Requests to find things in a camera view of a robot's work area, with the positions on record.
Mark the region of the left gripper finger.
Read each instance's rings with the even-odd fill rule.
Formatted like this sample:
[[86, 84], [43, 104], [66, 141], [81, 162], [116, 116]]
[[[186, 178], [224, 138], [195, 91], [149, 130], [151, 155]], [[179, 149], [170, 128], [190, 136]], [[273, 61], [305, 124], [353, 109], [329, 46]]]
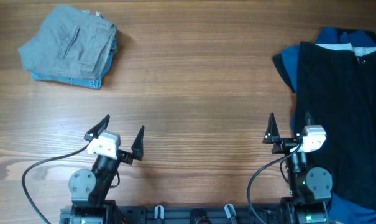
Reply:
[[98, 124], [92, 127], [89, 131], [86, 132], [84, 139], [86, 141], [92, 141], [93, 139], [97, 139], [99, 135], [107, 129], [109, 124], [110, 115], [106, 115]]
[[133, 158], [140, 161], [144, 156], [144, 131], [145, 126], [142, 126], [131, 146]]

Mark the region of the black shorts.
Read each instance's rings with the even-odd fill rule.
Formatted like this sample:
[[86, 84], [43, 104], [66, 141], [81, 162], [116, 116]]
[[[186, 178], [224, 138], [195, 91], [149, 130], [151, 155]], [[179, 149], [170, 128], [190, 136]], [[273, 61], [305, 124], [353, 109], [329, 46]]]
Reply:
[[332, 172], [340, 198], [376, 211], [376, 51], [302, 42], [295, 92], [295, 131], [309, 114], [326, 132], [311, 160]]

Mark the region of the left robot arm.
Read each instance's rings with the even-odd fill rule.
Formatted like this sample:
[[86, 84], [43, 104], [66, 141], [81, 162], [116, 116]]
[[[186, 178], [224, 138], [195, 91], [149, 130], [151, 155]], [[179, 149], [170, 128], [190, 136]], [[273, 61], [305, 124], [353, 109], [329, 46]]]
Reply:
[[62, 209], [60, 223], [64, 224], [106, 224], [127, 223], [127, 217], [119, 210], [115, 200], [106, 198], [113, 188], [113, 180], [119, 177], [120, 164], [131, 165], [144, 156], [144, 131], [142, 126], [131, 146], [131, 151], [123, 151], [119, 134], [108, 131], [110, 116], [105, 116], [98, 124], [86, 132], [84, 139], [89, 143], [87, 151], [97, 158], [91, 169], [80, 169], [72, 174], [68, 187], [72, 206]]

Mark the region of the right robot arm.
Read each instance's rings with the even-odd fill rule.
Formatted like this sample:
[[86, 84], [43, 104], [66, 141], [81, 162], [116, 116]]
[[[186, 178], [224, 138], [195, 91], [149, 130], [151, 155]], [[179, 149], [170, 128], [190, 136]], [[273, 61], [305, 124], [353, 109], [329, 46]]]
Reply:
[[329, 222], [326, 203], [332, 198], [332, 175], [328, 170], [312, 165], [307, 158], [309, 153], [321, 149], [326, 132], [321, 125], [312, 125], [310, 116], [307, 119], [301, 133], [293, 138], [282, 138], [275, 116], [270, 113], [262, 141], [273, 146], [272, 154], [282, 154], [285, 158], [290, 196], [280, 200], [279, 223]]

